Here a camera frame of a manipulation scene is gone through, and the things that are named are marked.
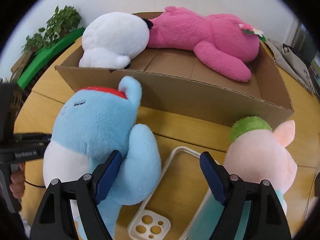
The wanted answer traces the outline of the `person's left hand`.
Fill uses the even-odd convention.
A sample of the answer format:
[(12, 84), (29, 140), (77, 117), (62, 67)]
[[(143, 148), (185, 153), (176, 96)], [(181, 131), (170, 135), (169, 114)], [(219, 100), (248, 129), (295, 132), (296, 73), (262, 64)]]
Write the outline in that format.
[(19, 163), (19, 170), (11, 175), (10, 190), (16, 199), (20, 199), (25, 191), (25, 163)]

